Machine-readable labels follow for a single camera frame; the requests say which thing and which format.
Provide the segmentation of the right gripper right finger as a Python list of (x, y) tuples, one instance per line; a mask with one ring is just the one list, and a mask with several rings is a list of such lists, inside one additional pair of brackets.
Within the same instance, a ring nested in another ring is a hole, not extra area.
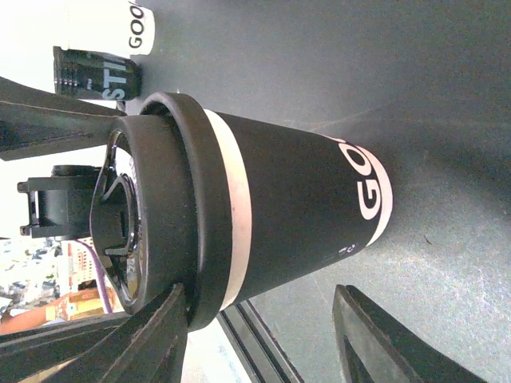
[(332, 307), (347, 382), (483, 382), (408, 330), (355, 286), (337, 285)]

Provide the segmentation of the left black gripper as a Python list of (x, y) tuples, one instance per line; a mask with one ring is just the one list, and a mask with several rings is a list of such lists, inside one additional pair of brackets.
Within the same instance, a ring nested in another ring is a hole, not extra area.
[[(1, 159), (20, 160), (106, 143), (125, 113), (1, 79)], [(17, 185), (27, 195), (29, 223), (20, 234), (36, 238), (90, 236), (89, 215), (100, 167), (55, 165), (50, 177)]]

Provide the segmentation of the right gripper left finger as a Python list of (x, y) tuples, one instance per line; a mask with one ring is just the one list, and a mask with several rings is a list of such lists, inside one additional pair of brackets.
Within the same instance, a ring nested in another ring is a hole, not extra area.
[(166, 288), (133, 315), (105, 314), (1, 337), (1, 380), (57, 365), (47, 382), (179, 382), (188, 323), (184, 287)]

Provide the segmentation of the black paper coffee cup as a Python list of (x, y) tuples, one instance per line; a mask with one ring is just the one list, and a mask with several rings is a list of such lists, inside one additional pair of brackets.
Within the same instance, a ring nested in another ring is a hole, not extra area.
[(207, 111), (226, 171), (232, 255), (223, 306), (352, 256), (393, 209), (386, 169), (349, 141)]

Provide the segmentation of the black plastic cup lid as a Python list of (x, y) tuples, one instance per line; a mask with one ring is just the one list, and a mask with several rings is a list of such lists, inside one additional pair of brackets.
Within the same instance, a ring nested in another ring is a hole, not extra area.
[(177, 283), (190, 330), (220, 312), (232, 261), (232, 205), (220, 145), (195, 99), (154, 93), (139, 114), (114, 122), (89, 226), (127, 312)]

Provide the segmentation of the black cup near left arm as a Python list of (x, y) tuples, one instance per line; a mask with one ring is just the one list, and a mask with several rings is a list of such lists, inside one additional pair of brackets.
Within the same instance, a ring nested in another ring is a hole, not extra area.
[(141, 93), (142, 71), (110, 53), (53, 47), (56, 94), (79, 100), (131, 101)]

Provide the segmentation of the near white paper cup stack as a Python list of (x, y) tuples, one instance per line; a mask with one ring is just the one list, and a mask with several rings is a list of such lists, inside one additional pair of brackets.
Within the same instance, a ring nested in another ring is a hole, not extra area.
[(66, 3), (65, 47), (117, 56), (148, 55), (156, 36), (154, 13), (134, 1)]

